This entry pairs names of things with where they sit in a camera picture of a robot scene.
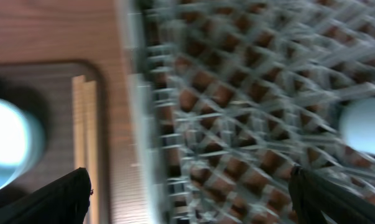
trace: white cup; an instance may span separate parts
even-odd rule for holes
[[[347,106],[340,118],[340,133],[349,147],[375,155],[375,98]]]
[[[43,128],[38,120],[0,99],[0,189],[31,169],[43,148]]]

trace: wire rack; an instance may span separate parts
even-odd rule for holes
[[[375,156],[338,133],[339,111],[375,96],[375,1],[156,0],[142,14],[160,217],[295,223],[294,164],[375,203]]]

